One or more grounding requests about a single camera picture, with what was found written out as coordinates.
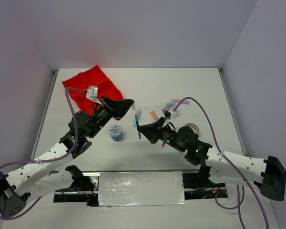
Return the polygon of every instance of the wall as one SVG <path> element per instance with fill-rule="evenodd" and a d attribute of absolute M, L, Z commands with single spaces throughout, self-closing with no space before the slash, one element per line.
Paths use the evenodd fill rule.
<path fill-rule="evenodd" d="M 30 158 L 51 80 L 17 12 L 0 0 L 0 165 Z"/>
<path fill-rule="evenodd" d="M 256 0 L 11 0 L 51 68 L 223 67 Z"/>
<path fill-rule="evenodd" d="M 286 0 L 259 0 L 223 78 L 248 154 L 278 157 L 286 169 Z M 272 202 L 286 229 L 284 202 Z"/>

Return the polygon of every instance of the orange eraser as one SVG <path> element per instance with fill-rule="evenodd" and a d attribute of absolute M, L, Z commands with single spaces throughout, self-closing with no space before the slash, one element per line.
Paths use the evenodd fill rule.
<path fill-rule="evenodd" d="M 158 118 L 158 116 L 157 116 L 155 111 L 152 111 L 151 115 L 152 115 L 152 117 L 154 118 L 155 121 L 158 121 L 159 118 Z"/>

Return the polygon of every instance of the red object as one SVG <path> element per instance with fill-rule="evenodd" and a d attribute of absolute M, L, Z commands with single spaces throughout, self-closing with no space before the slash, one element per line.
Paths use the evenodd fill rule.
<path fill-rule="evenodd" d="M 98 98 L 106 96 L 110 99 L 123 99 L 121 92 L 115 87 L 110 79 L 103 73 L 98 65 L 93 68 L 79 73 L 75 77 L 62 82 L 65 88 L 73 87 L 82 90 L 87 90 L 90 85 L 98 86 Z M 76 91 L 69 91 L 70 97 L 76 102 L 80 110 L 92 115 L 94 110 L 92 108 L 91 100 L 86 99 L 86 94 Z"/>

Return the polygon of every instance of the blue pen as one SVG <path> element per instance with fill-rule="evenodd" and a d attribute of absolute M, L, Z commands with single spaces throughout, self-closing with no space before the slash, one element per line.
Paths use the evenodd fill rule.
<path fill-rule="evenodd" d="M 134 119 L 135 119 L 135 123 L 137 124 L 137 126 L 139 126 L 137 114 L 134 114 Z M 138 131 L 138 136 L 139 136 L 139 139 L 141 139 L 141 133 L 139 131 Z"/>

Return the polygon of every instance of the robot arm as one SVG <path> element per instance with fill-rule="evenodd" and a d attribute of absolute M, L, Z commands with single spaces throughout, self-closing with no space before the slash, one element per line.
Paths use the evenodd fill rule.
<path fill-rule="evenodd" d="M 152 144 L 161 140 L 180 152 L 187 151 L 185 159 L 194 166 L 201 165 L 198 178 L 202 185 L 218 183 L 247 185 L 223 157 L 224 154 L 262 195 L 277 201 L 284 200 L 286 170 L 276 157 L 269 156 L 265 160 L 226 151 L 219 152 L 212 145 L 200 141 L 198 134 L 188 126 L 181 127 L 176 132 L 174 126 L 168 123 L 168 118 L 161 117 L 155 123 L 137 127 L 137 130 Z"/>
<path fill-rule="evenodd" d="M 60 188 L 76 190 L 87 185 L 93 190 L 94 184 L 76 166 L 63 169 L 63 165 L 84 153 L 91 146 L 87 138 L 94 138 L 111 118 L 120 120 L 134 103 L 131 99 L 115 101 L 107 97 L 100 98 L 99 102 L 102 105 L 99 109 L 95 107 L 92 116 L 83 111 L 75 114 L 78 141 L 70 154 L 67 155 L 75 141 L 73 121 L 68 125 L 70 131 L 48 152 L 36 158 L 36 163 L 26 164 L 7 174 L 0 172 L 0 213 L 3 219 L 14 217 L 28 202 Z"/>

